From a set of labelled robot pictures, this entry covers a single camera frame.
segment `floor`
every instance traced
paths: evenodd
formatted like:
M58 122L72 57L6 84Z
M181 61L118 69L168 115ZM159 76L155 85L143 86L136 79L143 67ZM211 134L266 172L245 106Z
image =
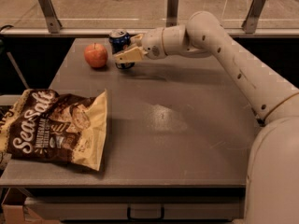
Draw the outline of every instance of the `floor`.
M166 0L51 0L64 28L154 28L165 25ZM240 28L252 0L179 0L178 23L198 10L225 28ZM299 0L266 0L258 28L299 28ZM46 28L37 0L0 0L0 27Z

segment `drawer handle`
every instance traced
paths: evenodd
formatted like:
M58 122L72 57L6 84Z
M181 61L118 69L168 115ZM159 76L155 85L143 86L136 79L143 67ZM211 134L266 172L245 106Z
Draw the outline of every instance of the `drawer handle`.
M128 207L127 209L127 217L131 221L152 221L152 220L163 220L164 219L164 208L161 207L161 215L156 218L135 218L131 217L131 207Z

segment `apple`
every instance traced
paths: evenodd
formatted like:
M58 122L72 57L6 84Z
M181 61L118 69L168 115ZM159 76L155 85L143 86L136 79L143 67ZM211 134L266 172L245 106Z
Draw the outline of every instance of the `apple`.
M84 50L86 63L92 68L101 68L107 64L107 49L99 43L93 43Z

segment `can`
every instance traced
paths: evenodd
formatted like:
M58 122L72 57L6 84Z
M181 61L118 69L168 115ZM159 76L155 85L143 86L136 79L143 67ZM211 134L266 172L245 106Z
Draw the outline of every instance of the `can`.
M112 47L112 54L120 52L126 49L131 44L131 36L125 29L115 29L109 34L109 43ZM133 67L135 63L116 63L116 66L120 69L129 69Z

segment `cardboard box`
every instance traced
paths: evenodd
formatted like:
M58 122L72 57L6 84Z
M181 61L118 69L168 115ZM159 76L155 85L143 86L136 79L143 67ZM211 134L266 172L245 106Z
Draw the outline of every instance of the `cardboard box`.
M18 189L9 189L2 202L6 224L61 224L59 220L45 220L24 206L26 196Z

